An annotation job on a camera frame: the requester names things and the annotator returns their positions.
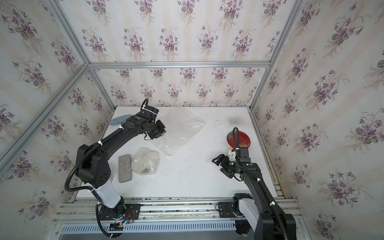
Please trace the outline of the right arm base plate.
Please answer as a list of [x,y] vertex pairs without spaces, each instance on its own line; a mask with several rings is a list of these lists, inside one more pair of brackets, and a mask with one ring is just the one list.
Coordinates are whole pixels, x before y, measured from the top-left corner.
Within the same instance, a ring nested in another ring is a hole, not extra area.
[[219,202],[215,209],[220,218],[258,219],[260,214],[252,199],[240,199],[238,202]]

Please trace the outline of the red floral dinner plate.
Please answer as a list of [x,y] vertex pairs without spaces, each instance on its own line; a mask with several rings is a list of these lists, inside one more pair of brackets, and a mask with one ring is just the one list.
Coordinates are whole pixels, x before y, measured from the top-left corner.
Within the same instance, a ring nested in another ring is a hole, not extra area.
[[240,148],[249,148],[251,146],[251,140],[249,136],[243,132],[235,131],[235,134],[233,135],[233,132],[228,133],[227,135],[227,142],[231,146],[232,149],[236,148],[235,140],[240,137],[239,147]]

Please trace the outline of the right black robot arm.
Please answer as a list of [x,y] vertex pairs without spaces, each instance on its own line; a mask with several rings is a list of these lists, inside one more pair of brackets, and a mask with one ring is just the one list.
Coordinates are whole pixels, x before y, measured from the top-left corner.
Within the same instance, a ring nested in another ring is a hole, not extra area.
[[249,149],[240,144],[240,131],[232,130],[234,148],[226,156],[219,155],[212,163],[229,179],[244,182],[249,193],[237,193],[231,202],[220,202],[221,218],[235,217],[235,232],[246,236],[253,231],[255,240],[295,240],[297,225],[293,215],[285,213],[265,184],[258,164],[252,163]]

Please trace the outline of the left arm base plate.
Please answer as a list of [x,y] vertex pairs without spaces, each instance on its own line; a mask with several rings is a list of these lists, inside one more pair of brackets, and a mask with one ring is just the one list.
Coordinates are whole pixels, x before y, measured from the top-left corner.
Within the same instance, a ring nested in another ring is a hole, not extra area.
[[101,221],[128,221],[133,222],[139,218],[140,204],[118,204],[115,208],[109,209],[102,205],[99,210],[99,219]]

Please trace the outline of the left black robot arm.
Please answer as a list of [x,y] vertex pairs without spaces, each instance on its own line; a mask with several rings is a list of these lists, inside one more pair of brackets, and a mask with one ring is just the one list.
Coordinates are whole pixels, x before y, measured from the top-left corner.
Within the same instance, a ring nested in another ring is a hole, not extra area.
[[110,240],[116,240],[121,234],[106,231],[100,216],[107,213],[114,220],[120,220],[126,207],[124,198],[118,194],[110,179],[111,168],[108,161],[117,150],[138,135],[145,134],[150,140],[161,137],[166,132],[166,127],[162,121],[157,120],[158,113],[157,108],[149,106],[149,99],[145,99],[140,111],[127,118],[117,130],[90,146],[80,146],[76,164],[65,181],[66,192],[87,190],[98,200],[97,224]]

